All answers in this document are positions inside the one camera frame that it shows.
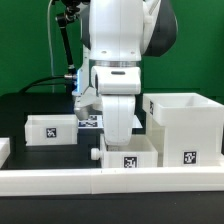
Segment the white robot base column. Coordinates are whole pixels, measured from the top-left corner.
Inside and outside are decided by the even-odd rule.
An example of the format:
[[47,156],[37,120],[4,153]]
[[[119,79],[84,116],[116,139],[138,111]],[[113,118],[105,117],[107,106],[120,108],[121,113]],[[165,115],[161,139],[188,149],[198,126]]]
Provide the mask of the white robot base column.
[[89,54],[90,50],[83,47],[83,62],[77,71],[77,89],[72,92],[74,113],[79,120],[87,120],[93,111],[102,110],[101,98],[90,83]]

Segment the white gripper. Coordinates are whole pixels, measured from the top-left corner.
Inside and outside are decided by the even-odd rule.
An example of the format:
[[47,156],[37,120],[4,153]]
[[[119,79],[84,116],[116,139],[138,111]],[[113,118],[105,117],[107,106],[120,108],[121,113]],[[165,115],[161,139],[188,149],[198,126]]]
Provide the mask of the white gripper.
[[134,95],[102,96],[103,127],[107,145],[123,146],[129,144],[134,110]]

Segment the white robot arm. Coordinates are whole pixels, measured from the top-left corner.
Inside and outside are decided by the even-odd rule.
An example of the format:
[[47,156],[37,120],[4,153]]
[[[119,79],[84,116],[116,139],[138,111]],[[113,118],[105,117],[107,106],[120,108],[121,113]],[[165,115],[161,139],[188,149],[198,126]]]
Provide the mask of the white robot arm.
[[175,43],[171,0],[90,0],[91,84],[101,98],[108,145],[130,142],[142,56],[159,57]]

